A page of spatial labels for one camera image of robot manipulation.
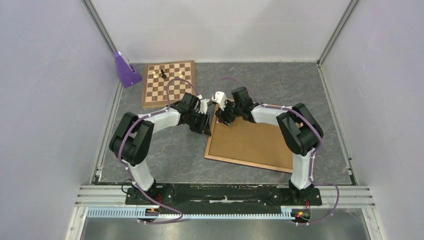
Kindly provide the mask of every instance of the checkered board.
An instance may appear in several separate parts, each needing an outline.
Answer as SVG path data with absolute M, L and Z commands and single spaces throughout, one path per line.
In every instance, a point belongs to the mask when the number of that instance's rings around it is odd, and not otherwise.
M 161 69 L 166 78 L 162 78 Z M 165 63 L 147 64 L 144 68 L 143 92 L 141 105 L 143 108 L 164 107 L 168 104 L 167 84 L 170 80 L 179 77 L 181 71 L 183 77 L 196 86 L 195 61 L 177 61 Z M 171 103 L 183 98 L 184 93 L 193 94 L 195 91 L 185 81 L 175 80 L 169 84 L 169 98 Z

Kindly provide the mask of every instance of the gray floor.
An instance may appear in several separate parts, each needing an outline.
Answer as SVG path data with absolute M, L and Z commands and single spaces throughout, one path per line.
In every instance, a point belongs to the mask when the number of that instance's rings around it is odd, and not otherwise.
M 312 220 L 328 210 L 313 209 Z M 361 209 L 337 209 L 334 216 L 309 226 L 287 220 L 181 220 L 162 225 L 143 225 L 129 218 L 87 218 L 82 240 L 370 240 Z
M 144 72 L 143 64 L 135 64 L 135 67 L 138 72 Z M 313 170 L 315 181 L 351 183 L 315 63 L 196 63 L 197 89 L 204 97 L 212 96 L 215 83 L 221 77 L 244 81 L 267 104 L 306 104 L 324 131 L 324 146 L 317 153 Z M 226 80 L 220 83 L 218 90 L 231 96 L 231 90 L 239 86 Z M 142 108 L 141 94 L 142 83 L 123 90 L 113 132 L 126 112 L 142 114 L 161 109 Z M 191 132 L 186 125 L 155 133 L 146 158 L 152 176 L 162 183 L 285 184 L 290 179 L 289 173 L 204 159 L 207 140 L 207 136 Z M 124 167 L 108 150 L 100 181 L 122 182 L 127 178 Z

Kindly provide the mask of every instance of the white wall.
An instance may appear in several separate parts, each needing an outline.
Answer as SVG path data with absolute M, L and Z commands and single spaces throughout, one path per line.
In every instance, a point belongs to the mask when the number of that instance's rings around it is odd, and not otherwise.
M 130 62 L 316 61 L 349 0 L 93 0 Z
M 117 84 L 82 2 L 0 2 L 0 239 L 64 239 Z
M 422 239 L 424 1 L 360 1 L 323 65 L 387 239 Z

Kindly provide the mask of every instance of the purple plastic holder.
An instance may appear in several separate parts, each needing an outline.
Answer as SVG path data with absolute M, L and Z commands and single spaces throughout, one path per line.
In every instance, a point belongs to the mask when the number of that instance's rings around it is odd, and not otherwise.
M 131 87 L 132 85 L 142 81 L 142 76 L 140 76 L 136 68 L 131 64 L 128 65 L 127 62 L 125 62 L 125 60 L 122 58 L 119 51 L 114 52 L 113 57 L 115 58 L 115 66 L 118 78 L 124 88 Z

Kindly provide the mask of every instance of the black chess piece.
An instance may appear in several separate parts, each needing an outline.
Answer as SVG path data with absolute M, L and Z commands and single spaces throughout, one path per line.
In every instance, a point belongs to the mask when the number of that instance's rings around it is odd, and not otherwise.
M 162 74 L 163 79 L 167 78 L 167 76 L 165 75 L 165 71 L 163 69 L 160 70 L 160 73 Z

